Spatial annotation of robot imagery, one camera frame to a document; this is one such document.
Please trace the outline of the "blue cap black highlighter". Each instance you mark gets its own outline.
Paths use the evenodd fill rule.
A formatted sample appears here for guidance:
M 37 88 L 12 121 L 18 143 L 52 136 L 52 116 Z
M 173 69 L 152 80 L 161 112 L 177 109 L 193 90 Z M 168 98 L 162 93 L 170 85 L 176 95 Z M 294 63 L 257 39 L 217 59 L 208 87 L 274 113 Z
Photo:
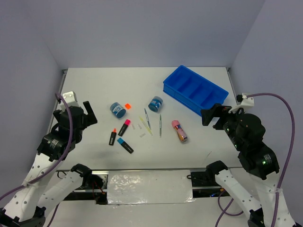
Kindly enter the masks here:
M 117 142 L 130 154 L 134 152 L 134 150 L 122 139 L 119 138 Z

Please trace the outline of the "pink cap black highlighter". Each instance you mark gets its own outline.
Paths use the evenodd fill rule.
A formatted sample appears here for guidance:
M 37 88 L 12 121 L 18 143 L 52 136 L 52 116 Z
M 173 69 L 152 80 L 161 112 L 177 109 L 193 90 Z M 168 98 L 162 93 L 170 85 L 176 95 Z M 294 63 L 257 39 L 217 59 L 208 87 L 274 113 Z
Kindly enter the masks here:
M 126 121 L 124 122 L 123 126 L 121 127 L 118 136 L 122 137 L 123 134 L 125 133 L 125 131 L 127 130 L 129 124 L 131 123 L 131 121 L 129 119 L 126 119 Z

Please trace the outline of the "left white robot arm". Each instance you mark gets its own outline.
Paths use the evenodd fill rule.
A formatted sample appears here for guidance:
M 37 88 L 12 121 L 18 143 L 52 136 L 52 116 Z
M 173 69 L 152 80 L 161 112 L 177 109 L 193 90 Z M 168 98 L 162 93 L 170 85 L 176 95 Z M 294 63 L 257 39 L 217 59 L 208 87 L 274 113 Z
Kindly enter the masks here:
M 82 140 L 83 131 L 96 124 L 97 118 L 88 101 L 84 109 L 69 104 L 69 110 L 53 112 L 57 124 L 42 138 L 34 163 L 11 201 L 0 209 L 0 224 L 4 227 L 41 227 L 50 211 L 78 188 L 96 186 L 100 189 L 102 178 L 85 165 L 76 164 L 55 186 L 46 190 L 53 174 Z

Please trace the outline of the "orange tip black highlighter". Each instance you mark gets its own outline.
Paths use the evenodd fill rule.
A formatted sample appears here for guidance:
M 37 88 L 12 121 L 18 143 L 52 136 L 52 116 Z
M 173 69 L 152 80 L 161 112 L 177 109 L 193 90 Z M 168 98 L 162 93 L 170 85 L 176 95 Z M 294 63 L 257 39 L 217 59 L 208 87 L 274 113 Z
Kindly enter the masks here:
M 110 146 L 114 145 L 115 139 L 116 139 L 116 128 L 114 128 L 113 131 L 111 132 L 110 139 L 109 139 Z

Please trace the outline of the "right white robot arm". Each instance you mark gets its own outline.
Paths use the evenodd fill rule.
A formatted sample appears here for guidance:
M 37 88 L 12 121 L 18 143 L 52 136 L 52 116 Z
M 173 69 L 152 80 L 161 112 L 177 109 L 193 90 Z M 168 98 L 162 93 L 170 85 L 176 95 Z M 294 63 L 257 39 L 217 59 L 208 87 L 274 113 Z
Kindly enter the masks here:
M 242 108 L 236 112 L 230 106 L 215 104 L 201 110 L 202 124 L 218 121 L 215 130 L 223 130 L 238 151 L 245 171 L 241 180 L 222 161 L 206 167 L 206 181 L 219 185 L 234 199 L 247 218 L 250 227 L 297 227 L 287 207 L 279 179 L 282 176 L 277 157 L 264 142 L 266 132 L 261 120 Z

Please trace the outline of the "orange highlighter cap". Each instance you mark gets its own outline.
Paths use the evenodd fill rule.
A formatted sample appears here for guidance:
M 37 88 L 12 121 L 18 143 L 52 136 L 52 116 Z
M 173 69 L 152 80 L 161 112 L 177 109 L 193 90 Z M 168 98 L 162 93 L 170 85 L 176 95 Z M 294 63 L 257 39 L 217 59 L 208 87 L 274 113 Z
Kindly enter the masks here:
M 125 104 L 126 109 L 131 109 L 131 105 L 129 103 Z

